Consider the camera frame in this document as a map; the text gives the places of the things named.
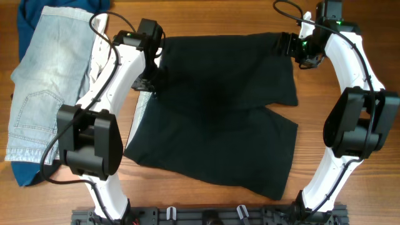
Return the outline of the black shorts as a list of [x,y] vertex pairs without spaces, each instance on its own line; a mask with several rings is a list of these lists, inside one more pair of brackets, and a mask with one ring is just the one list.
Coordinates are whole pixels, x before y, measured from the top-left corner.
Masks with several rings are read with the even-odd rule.
[[181,36],[166,40],[166,80],[147,102],[125,156],[279,200],[298,126],[269,109],[296,106],[291,58],[281,33]]

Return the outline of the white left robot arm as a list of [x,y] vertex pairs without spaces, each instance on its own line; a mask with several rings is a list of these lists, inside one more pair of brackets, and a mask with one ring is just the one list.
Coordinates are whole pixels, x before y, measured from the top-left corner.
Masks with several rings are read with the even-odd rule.
[[160,26],[120,31],[112,44],[113,60],[75,106],[57,113],[59,157],[89,189],[95,207],[74,211],[72,224],[139,224],[123,193],[118,168],[123,143],[117,116],[130,89],[153,92],[165,44]]

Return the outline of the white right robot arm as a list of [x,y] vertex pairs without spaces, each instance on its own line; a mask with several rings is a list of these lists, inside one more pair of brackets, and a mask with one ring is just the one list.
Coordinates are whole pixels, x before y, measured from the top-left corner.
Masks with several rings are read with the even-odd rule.
[[329,58],[341,89],[324,123],[324,156],[285,213],[299,223],[326,222],[333,216],[339,192],[351,173],[383,147],[399,109],[398,93],[387,91],[370,66],[358,25],[344,21],[339,9],[320,5],[316,21],[302,12],[294,18],[299,34],[284,38],[286,54],[300,68],[315,68]]

